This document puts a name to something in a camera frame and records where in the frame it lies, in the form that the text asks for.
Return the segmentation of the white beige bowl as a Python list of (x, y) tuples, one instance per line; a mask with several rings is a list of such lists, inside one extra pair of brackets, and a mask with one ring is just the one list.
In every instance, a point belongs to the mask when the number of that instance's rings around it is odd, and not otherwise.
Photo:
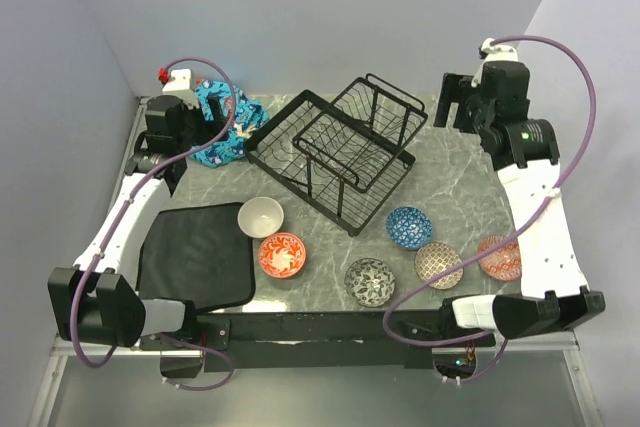
[(284, 210), (270, 197), (254, 197), (239, 209), (237, 223), (247, 236), (264, 239), (276, 233), (283, 225)]

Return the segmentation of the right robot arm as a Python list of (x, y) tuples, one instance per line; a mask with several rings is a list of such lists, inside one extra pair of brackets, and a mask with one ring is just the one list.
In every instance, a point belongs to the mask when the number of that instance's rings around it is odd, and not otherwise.
[(489, 61), (478, 76), (443, 77), (434, 124), (452, 121), (476, 134), (507, 195), (521, 255), (517, 294), (447, 299), (440, 338), (460, 345), (473, 329), (506, 339), (571, 330), (604, 312), (572, 245), (561, 193), (559, 147), (549, 121), (528, 116), (529, 69), (518, 61)]

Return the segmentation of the orange floral bowl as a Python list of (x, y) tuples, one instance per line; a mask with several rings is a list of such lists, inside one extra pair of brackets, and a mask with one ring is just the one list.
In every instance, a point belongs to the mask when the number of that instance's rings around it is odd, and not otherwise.
[(292, 233), (279, 232), (264, 239), (258, 250), (258, 263), (264, 273), (276, 279), (296, 275), (306, 262), (302, 240)]

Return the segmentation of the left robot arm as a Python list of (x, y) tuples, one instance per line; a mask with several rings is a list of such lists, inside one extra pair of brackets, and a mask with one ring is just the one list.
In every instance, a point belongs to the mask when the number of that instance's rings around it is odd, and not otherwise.
[(175, 95), (147, 103), (146, 128), (136, 138), (121, 189), (99, 232), (70, 268), (56, 268), (47, 288), (61, 338), (131, 347), (164, 333), (176, 348), (200, 335), (190, 300), (141, 298), (140, 253), (149, 230), (184, 175), (192, 148), (225, 135), (231, 105), (216, 98), (190, 108)]

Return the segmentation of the black wire dish rack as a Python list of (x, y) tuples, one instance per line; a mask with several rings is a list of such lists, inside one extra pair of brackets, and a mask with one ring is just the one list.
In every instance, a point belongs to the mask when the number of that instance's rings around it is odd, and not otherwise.
[(415, 163), (425, 103), (368, 73), (333, 100), (304, 90), (246, 142), (250, 163), (355, 237)]

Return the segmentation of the black leaf pattern bowl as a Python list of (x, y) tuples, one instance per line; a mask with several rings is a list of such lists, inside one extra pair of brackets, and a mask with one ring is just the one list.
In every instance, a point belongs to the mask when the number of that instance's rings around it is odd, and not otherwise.
[(382, 307), (395, 292), (395, 275), (384, 262), (375, 258), (361, 258), (347, 269), (344, 286), (358, 305)]

